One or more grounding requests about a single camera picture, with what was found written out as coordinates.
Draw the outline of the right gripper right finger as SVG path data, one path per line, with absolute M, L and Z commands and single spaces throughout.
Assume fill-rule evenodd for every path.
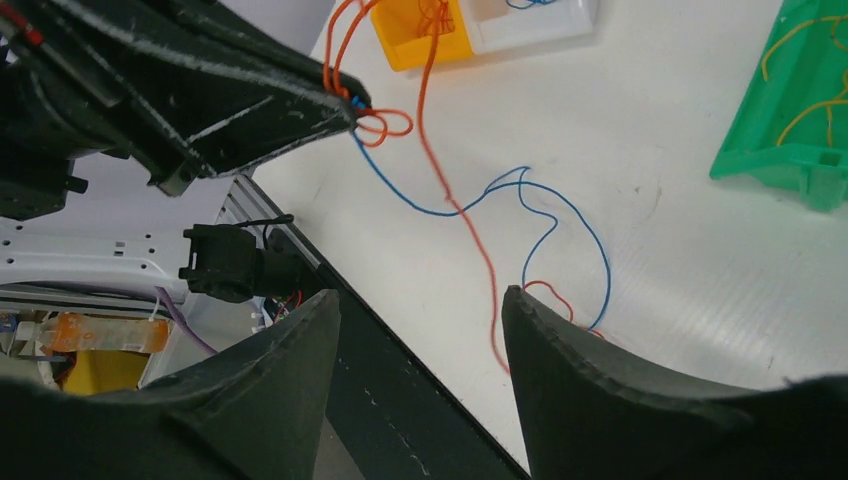
M 755 391 L 653 363 L 517 286 L 502 321 L 535 479 L 843 479 L 847 379 Z

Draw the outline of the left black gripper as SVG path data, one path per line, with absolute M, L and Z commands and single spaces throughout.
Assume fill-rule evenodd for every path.
M 62 210 L 88 181 L 78 158 L 136 159 L 150 185 L 176 197 L 197 179 L 239 174 L 351 131 L 359 119 L 307 87 L 313 112 L 282 112 L 273 94 L 234 112 L 186 106 L 193 67 L 258 82 L 207 62 L 166 16 L 167 1 L 4 1 L 1 4 L 1 215 L 25 221 Z

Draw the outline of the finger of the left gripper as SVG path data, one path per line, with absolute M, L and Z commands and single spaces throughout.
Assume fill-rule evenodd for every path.
M 301 51 L 279 43 L 272 36 L 218 1 L 167 1 L 166 16 L 190 40 L 204 49 L 207 62 L 233 72 L 257 73 L 258 82 L 204 73 L 193 67 L 184 80 L 177 82 L 186 106 L 203 113 L 234 112 L 273 94 L 276 108 L 282 112 L 313 112 L 318 104 L 300 97 L 296 87 L 331 100 L 352 113 L 363 113 L 370 96 L 356 78 L 341 75 L 340 85 L 328 68 Z

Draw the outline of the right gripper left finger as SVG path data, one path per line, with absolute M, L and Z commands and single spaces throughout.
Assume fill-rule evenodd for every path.
M 1 383 L 5 479 L 309 479 L 336 361 L 339 295 L 138 390 Z

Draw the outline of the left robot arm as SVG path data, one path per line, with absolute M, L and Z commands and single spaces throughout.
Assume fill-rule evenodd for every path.
M 296 269 L 239 226 L 115 239 L 28 222 L 87 190 L 75 161 L 134 159 L 170 197 L 357 126 L 365 87 L 218 1 L 1 5 L 1 280 L 127 282 L 242 302 Z

